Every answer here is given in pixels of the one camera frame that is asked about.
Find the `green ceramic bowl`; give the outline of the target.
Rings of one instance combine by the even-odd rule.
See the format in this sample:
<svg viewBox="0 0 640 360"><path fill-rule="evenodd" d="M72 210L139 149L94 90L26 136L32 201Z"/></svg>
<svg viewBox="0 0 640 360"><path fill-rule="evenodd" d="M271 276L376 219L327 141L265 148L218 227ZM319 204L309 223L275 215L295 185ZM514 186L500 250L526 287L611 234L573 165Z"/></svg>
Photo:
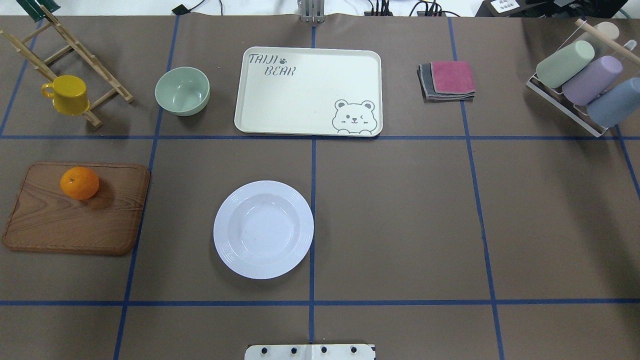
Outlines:
<svg viewBox="0 0 640 360"><path fill-rule="evenodd" d="M181 66L167 71L157 81L154 97L163 110L175 116L194 116L208 105L211 85L198 68Z"/></svg>

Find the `green cup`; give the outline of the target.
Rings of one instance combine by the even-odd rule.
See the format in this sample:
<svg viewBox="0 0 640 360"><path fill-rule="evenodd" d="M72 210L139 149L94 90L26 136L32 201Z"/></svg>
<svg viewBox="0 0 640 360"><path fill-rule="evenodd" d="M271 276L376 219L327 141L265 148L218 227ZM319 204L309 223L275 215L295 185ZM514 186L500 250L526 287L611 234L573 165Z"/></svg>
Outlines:
<svg viewBox="0 0 640 360"><path fill-rule="evenodd" d="M574 41L540 61L535 73L545 86L556 89L582 71L595 57L595 49L585 40Z"/></svg>

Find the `blue cup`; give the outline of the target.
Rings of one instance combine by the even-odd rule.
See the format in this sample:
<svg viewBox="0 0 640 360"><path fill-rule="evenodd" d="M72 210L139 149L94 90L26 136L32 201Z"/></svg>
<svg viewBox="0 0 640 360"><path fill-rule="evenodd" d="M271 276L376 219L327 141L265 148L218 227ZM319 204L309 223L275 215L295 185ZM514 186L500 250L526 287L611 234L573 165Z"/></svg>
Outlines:
<svg viewBox="0 0 640 360"><path fill-rule="evenodd" d="M594 123L611 128L633 114L640 105L640 78L632 77L605 92L587 106Z"/></svg>

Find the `wooden cutting board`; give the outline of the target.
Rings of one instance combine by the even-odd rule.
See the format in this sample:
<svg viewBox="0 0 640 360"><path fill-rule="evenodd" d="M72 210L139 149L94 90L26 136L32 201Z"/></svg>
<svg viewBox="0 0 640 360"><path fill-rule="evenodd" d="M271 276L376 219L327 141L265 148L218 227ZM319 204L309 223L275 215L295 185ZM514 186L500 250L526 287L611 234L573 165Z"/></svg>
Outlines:
<svg viewBox="0 0 640 360"><path fill-rule="evenodd" d="M23 177L2 235L12 251L121 256L137 242L151 174L141 164L85 162L100 187L87 200L61 190L77 162L39 161Z"/></svg>

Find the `grey metal mount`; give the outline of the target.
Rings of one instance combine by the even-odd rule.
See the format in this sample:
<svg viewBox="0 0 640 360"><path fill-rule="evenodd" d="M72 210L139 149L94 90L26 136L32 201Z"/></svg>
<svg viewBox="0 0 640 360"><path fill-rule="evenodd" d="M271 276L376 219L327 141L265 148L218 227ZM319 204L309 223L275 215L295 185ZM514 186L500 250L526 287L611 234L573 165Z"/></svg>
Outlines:
<svg viewBox="0 0 640 360"><path fill-rule="evenodd" d="M302 23L315 25L326 21L324 0L298 0L297 4Z"/></svg>

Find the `purple cup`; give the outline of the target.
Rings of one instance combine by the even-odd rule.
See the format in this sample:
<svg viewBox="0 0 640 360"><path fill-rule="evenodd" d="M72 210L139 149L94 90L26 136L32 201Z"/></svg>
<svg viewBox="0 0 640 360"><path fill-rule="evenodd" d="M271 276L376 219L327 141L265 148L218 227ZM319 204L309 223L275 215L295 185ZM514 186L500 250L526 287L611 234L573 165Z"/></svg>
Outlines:
<svg viewBox="0 0 640 360"><path fill-rule="evenodd" d="M623 65L619 59L604 55L565 82L562 93L574 105L585 106L608 89L622 71Z"/></svg>

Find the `grey folded cloth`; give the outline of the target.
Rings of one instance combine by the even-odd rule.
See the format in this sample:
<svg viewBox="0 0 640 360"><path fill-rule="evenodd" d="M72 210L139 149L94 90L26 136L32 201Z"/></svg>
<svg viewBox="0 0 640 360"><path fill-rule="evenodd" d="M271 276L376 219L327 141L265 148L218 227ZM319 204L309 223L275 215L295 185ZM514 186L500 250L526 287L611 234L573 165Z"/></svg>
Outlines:
<svg viewBox="0 0 640 360"><path fill-rule="evenodd" d="M425 93L425 97L431 101L465 101L472 100L475 93L466 94L466 95L446 95L437 93L434 90L434 84L432 82L432 73L430 63L420 64L418 66L418 76L420 80L421 87Z"/></svg>

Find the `white bracket plate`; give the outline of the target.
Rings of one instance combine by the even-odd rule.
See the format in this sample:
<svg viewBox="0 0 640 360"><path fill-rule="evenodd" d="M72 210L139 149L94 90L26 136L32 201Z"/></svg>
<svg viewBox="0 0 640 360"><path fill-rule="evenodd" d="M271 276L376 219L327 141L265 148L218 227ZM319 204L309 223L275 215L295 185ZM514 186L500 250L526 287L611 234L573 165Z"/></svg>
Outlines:
<svg viewBox="0 0 640 360"><path fill-rule="evenodd" d="M364 343L256 344L247 347L245 360L375 360L375 346Z"/></svg>

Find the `orange fruit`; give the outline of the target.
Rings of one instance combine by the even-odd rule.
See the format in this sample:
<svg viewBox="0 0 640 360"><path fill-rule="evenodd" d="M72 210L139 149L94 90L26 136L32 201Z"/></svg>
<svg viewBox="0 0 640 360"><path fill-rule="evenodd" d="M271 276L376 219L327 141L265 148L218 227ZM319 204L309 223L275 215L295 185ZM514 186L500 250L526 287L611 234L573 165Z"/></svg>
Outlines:
<svg viewBox="0 0 640 360"><path fill-rule="evenodd" d="M59 186L69 198L84 201L98 193L99 176L89 167L76 166L62 175Z"/></svg>

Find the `white round plate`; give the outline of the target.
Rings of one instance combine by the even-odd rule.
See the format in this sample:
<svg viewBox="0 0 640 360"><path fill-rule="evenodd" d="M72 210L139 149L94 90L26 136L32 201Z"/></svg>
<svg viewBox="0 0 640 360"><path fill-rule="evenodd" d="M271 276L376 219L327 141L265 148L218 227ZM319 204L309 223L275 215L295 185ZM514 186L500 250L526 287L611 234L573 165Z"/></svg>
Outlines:
<svg viewBox="0 0 640 360"><path fill-rule="evenodd" d="M270 280L292 271L307 255L314 237L309 203L293 187L259 180L233 191L214 219L218 256L236 274Z"/></svg>

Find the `pink folded cloth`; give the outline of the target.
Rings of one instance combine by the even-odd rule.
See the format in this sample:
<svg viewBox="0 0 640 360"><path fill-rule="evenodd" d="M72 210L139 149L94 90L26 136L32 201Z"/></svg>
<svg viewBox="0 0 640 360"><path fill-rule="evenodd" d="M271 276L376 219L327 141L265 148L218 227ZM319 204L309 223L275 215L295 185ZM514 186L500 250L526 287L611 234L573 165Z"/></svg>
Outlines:
<svg viewBox="0 0 640 360"><path fill-rule="evenodd" d="M430 73L434 91L446 95L476 92L473 71L467 61L433 61Z"/></svg>

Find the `wooden drying rack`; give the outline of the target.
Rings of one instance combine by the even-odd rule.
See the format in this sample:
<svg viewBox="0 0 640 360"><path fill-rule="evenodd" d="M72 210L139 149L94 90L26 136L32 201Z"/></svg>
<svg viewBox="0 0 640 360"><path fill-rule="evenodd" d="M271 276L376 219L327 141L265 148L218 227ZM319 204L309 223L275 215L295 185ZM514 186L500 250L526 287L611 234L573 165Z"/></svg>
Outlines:
<svg viewBox="0 0 640 360"><path fill-rule="evenodd" d="M68 54L77 53L100 78L109 84L109 91L97 100L89 100L89 110L81 114L81 116L83 116L91 126L98 129L103 125L102 121L94 114L93 110L110 98L119 95L127 103L132 103L134 101L133 94L128 91L128 89L126 89L126 87L121 84L121 82L119 82L119 80L112 75L107 68L105 68L96 55L82 44L79 39L73 35L65 25L62 25L57 17L54 16L54 12L60 9L60 5L57 4L57 2L54 0L19 0L18 4L28 14L28 16L34 20L34 22L39 22L44 19L45 24L30 35L26 36L24 39L19 39L15 35L6 32L4 29L1 30L1 34L10 42L17 53L25 57L25 59L32 64L33 68L48 80L48 83L52 82L58 76L62 76L56 75L54 70L51 68L51 65ZM66 41L66 45L53 55L50 55L50 57L43 60L38 57L34 51L30 50L27 43L50 28L55 30L55 32L57 32L57 34Z"/></svg>

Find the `yellow mug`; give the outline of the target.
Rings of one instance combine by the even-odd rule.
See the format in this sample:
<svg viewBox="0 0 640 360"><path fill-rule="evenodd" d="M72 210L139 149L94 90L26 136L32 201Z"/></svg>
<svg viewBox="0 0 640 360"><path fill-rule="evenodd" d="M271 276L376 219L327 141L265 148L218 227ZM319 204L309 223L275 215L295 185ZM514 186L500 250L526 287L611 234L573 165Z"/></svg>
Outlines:
<svg viewBox="0 0 640 360"><path fill-rule="evenodd" d="M85 82L74 75L61 75L41 86L41 93L65 116L80 116L90 109Z"/></svg>

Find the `cream bear tray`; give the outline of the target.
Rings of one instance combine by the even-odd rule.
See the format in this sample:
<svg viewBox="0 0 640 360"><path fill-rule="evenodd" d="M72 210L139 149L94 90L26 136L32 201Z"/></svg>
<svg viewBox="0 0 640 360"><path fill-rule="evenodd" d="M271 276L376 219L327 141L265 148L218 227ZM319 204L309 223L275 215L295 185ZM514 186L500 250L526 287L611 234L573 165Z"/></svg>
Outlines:
<svg viewBox="0 0 640 360"><path fill-rule="evenodd" d="M250 47L234 125L244 133L375 137L383 129L382 89L375 51Z"/></svg>

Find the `beige cup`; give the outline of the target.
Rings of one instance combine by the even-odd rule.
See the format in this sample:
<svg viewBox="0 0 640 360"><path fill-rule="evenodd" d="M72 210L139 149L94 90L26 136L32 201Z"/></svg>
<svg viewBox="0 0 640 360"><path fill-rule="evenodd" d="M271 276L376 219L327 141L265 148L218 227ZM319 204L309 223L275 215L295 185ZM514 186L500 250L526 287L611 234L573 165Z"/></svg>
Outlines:
<svg viewBox="0 0 640 360"><path fill-rule="evenodd" d="M615 23L612 22L597 23L594 26L594 29L612 41L617 40L620 36L619 28L617 27L617 25L615 25Z"/></svg>

